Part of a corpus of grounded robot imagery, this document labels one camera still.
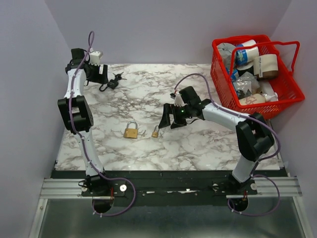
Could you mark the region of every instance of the wall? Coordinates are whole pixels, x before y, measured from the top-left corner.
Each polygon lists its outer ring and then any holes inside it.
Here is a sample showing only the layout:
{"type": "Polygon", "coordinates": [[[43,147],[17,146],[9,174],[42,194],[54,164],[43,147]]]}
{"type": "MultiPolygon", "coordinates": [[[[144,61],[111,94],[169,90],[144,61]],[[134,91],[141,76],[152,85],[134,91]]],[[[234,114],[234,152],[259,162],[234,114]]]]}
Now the wall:
{"type": "Polygon", "coordinates": [[[70,48],[94,48],[107,63],[210,63],[211,42],[271,35],[291,0],[46,0],[70,48]]]}
{"type": "MultiPolygon", "coordinates": [[[[292,106],[273,120],[282,149],[281,155],[297,175],[304,194],[304,202],[315,236],[317,237],[317,1],[293,0],[272,38],[281,41],[298,40],[301,48],[295,65],[294,78],[306,99],[292,106]]],[[[290,48],[280,48],[283,59],[292,59],[290,48]]]]}
{"type": "Polygon", "coordinates": [[[0,32],[0,236],[25,238],[62,137],[71,55],[43,0],[1,1],[0,32]]]}

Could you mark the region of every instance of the marble tabletop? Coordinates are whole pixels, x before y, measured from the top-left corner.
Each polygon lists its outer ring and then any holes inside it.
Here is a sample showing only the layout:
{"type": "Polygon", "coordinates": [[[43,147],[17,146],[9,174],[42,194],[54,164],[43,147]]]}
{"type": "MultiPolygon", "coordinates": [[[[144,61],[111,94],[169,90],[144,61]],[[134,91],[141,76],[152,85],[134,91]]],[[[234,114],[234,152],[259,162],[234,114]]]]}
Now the marble tabletop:
{"type": "MultiPolygon", "coordinates": [[[[173,103],[170,93],[175,84],[190,73],[202,73],[210,83],[212,96],[220,103],[210,76],[210,64],[114,64],[112,73],[124,72],[115,90],[98,90],[89,83],[84,93],[94,116],[93,138],[97,153],[106,170],[232,170],[240,157],[235,132],[214,122],[198,120],[191,125],[159,131],[163,104],[173,103]],[[129,121],[138,123],[137,139],[123,137],[129,121]]],[[[208,97],[206,84],[199,77],[184,80],[180,89],[193,86],[201,99],[208,97]]],[[[78,144],[65,131],[57,170],[84,170],[78,144]]],[[[278,170],[278,159],[263,161],[259,170],[278,170]]]]}

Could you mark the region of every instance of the large padlock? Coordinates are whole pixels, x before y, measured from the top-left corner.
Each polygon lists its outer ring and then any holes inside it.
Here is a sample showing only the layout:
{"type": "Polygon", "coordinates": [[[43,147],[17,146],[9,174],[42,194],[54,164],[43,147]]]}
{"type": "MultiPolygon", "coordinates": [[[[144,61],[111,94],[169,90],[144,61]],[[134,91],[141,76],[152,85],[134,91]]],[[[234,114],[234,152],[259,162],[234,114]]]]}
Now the large padlock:
{"type": "Polygon", "coordinates": [[[138,136],[138,124],[132,120],[127,124],[127,128],[124,131],[123,137],[124,138],[137,138],[137,136],[138,136]],[[135,129],[129,128],[130,124],[135,124],[135,129]]]}
{"type": "Polygon", "coordinates": [[[156,126],[154,127],[154,131],[152,132],[152,137],[158,138],[158,136],[159,136],[159,126],[156,125],[156,126]]]}

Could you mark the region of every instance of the padlock shackle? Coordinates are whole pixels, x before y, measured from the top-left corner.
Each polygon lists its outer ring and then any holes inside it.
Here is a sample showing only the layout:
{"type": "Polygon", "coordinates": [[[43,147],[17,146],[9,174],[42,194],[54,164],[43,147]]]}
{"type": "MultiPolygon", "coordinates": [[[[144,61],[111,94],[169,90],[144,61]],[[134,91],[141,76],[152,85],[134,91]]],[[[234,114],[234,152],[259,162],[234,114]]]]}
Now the padlock shackle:
{"type": "Polygon", "coordinates": [[[131,123],[135,124],[135,129],[139,129],[139,128],[138,128],[138,124],[137,124],[137,122],[136,122],[136,121],[134,121],[134,120],[132,120],[132,121],[129,121],[129,122],[128,122],[128,124],[127,124],[127,128],[129,128],[129,125],[130,125],[131,123]]]}

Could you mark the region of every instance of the red basket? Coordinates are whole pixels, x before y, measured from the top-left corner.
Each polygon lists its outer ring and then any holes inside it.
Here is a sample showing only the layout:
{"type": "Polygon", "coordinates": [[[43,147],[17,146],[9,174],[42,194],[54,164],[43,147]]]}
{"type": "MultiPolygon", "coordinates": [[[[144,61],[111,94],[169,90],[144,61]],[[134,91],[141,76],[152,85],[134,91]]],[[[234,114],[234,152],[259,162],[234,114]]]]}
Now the red basket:
{"type": "Polygon", "coordinates": [[[299,46],[300,43],[298,41],[271,41],[269,37],[266,35],[234,36],[224,39],[215,39],[212,42],[213,56],[211,64],[211,77],[214,82],[217,93],[219,95],[221,104],[226,108],[242,113],[253,114],[254,112],[258,112],[261,113],[265,119],[270,119],[279,114],[281,111],[283,111],[290,105],[294,104],[295,102],[300,102],[304,100],[305,96],[293,78],[294,65],[298,54],[299,46]],[[232,52],[230,73],[228,74],[222,62],[222,58],[218,51],[217,45],[219,45],[220,43],[231,43],[233,45],[238,45],[248,40],[255,40],[256,44],[249,47],[237,47],[234,49],[234,51],[232,52]],[[292,44],[296,44],[296,51],[291,66],[292,71],[288,71],[287,67],[285,66],[281,57],[279,56],[279,51],[274,47],[274,45],[292,44]],[[237,50],[251,49],[255,46],[259,48],[260,55],[277,55],[279,76],[275,79],[271,79],[269,82],[274,92],[278,94],[278,101],[242,106],[239,103],[239,99],[230,79],[230,75],[233,71],[234,54],[237,50]]]}

